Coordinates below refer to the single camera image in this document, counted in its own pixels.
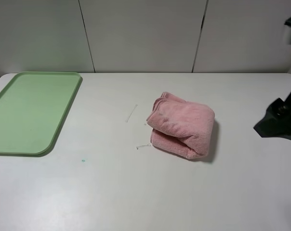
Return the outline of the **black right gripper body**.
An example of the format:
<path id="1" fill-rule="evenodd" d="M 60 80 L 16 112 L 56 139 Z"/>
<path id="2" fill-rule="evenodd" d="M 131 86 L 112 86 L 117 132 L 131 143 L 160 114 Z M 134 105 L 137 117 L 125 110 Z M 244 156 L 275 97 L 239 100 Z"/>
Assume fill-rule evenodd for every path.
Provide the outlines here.
<path id="1" fill-rule="evenodd" d="M 291 140 L 291 92 L 286 100 L 278 98 L 272 102 L 253 128 L 262 138 Z"/>

